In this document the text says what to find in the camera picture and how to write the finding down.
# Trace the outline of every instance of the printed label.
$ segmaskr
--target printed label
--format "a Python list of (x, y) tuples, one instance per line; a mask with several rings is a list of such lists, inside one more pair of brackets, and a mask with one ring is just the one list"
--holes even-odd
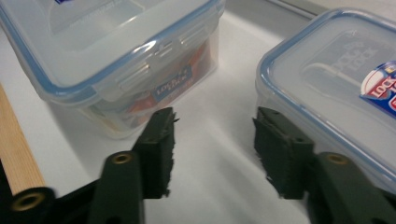
[(396, 61), (383, 63), (367, 75), (361, 98), (396, 116)]
[(327, 73), (333, 76), (345, 74), (360, 85), (367, 71), (382, 63), (376, 62), (376, 58), (390, 58), (393, 54), (393, 48), (376, 41), (370, 34), (345, 32), (314, 55), (306, 66), (315, 64), (326, 67)]
[(181, 71), (172, 77), (173, 78), (171, 80), (163, 83), (161, 86), (158, 86), (152, 92), (152, 95), (157, 102), (160, 102), (170, 93), (183, 86), (183, 84), (192, 77), (191, 66), (189, 64), (186, 65)]
[(61, 4), (62, 2), (68, 2), (72, 0), (55, 0), (56, 3)]

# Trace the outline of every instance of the white table surface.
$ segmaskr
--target white table surface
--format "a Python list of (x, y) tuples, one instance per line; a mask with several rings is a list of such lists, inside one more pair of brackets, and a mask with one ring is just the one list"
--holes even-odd
[[(253, 148), (259, 60), (308, 20), (263, 0), (228, 0), (219, 23), (219, 68), (172, 107), (171, 194), (145, 200), (148, 224), (306, 224), (300, 202), (281, 200)], [(0, 82), (47, 186), (63, 196), (96, 179), (104, 159), (135, 138), (111, 140), (72, 109), (43, 102), (0, 30)]]

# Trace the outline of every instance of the blue rim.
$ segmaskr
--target blue rim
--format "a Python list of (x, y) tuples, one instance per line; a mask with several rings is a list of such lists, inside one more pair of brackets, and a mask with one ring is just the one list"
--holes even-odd
[[(313, 115), (310, 111), (304, 108), (302, 105), (298, 105), (293, 99), (291, 99), (286, 93), (280, 90), (271, 80), (270, 74), (272, 73), (272, 67), (274, 64), (274, 60), (283, 54), (285, 51), (290, 49), (296, 43), (301, 41), (303, 38), (314, 32), (316, 29), (324, 25), (326, 22), (338, 18), (343, 17), (354, 17), (359, 18), (363, 21), (368, 21), (376, 26), (384, 28), (386, 30), (392, 31), (396, 33), (396, 26), (391, 22), (385, 21), (382, 18), (374, 16), (372, 14), (370, 17), (366, 15), (369, 14), (365, 11), (353, 9), (353, 8), (340, 8), (335, 9), (329, 12), (318, 16), (316, 19), (312, 20), (299, 34), (295, 35), (294, 37), (287, 39), (276, 46), (274, 49), (270, 50), (267, 54), (264, 55), (260, 65), (260, 77), (262, 78), (263, 84), (268, 86), (272, 91), (274, 91), (278, 96), (282, 98), (283, 101), (287, 102), (288, 105), (300, 111), (304, 117), (311, 120), (315, 125), (319, 126), (322, 130), (326, 132), (326, 134), (330, 135), (331, 137), (335, 138), (338, 142), (340, 142), (343, 146), (350, 149), (350, 151), (357, 155), (359, 159), (362, 161), (371, 164), (371, 166), (380, 174), (384, 175), (386, 178), (390, 179), (392, 182), (396, 183), (396, 173), (392, 171), (392, 169), (383, 164), (377, 158), (371, 156), (369, 153), (365, 152), (361, 148), (359, 148), (355, 143), (345, 139), (342, 137), (343, 135), (338, 132), (337, 130), (327, 126), (323, 121)], [(385, 186), (394, 189), (394, 186), (390, 186), (389, 184), (381, 181)]]

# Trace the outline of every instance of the blue container lid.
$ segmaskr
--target blue container lid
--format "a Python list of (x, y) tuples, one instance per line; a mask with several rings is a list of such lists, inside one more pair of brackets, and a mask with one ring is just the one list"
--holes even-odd
[(0, 0), (0, 21), (40, 96), (78, 107), (100, 99), (94, 85), (223, 8), (224, 0)]
[(328, 11), (268, 52), (258, 91), (335, 139), (396, 192), (396, 25), (352, 8)]

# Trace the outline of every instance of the clear plastic container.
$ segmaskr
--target clear plastic container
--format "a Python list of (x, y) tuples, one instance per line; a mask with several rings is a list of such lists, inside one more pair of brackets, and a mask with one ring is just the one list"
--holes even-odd
[(40, 97), (130, 135), (218, 62), (225, 0), (0, 0)]
[(396, 25), (352, 8), (328, 11), (262, 58), (258, 105), (278, 110), (316, 151), (352, 158), (396, 193)]

